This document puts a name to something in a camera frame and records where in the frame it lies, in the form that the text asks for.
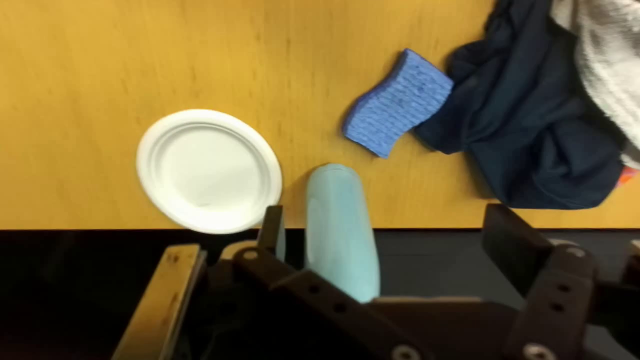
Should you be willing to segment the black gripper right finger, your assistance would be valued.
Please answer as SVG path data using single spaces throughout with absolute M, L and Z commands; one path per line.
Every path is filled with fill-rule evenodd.
M 520 294 L 529 290 L 553 250 L 547 239 L 503 205 L 486 206 L 482 249 Z

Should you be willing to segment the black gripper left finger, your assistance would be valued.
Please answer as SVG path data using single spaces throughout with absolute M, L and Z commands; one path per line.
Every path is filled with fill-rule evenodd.
M 261 228 L 257 233 L 257 247 L 273 255 L 278 261 L 285 258 L 285 228 L 281 206 L 265 209 Z

